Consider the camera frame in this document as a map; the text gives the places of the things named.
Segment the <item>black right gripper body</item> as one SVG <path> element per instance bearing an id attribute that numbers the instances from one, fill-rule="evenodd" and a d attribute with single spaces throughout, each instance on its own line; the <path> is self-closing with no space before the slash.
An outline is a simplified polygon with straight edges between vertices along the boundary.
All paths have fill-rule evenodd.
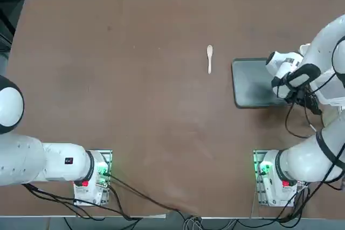
<path id="1" fill-rule="evenodd" d="M 289 92 L 286 96 L 288 104 L 310 104 L 310 86 L 304 85 L 299 87 L 288 86 Z"/>

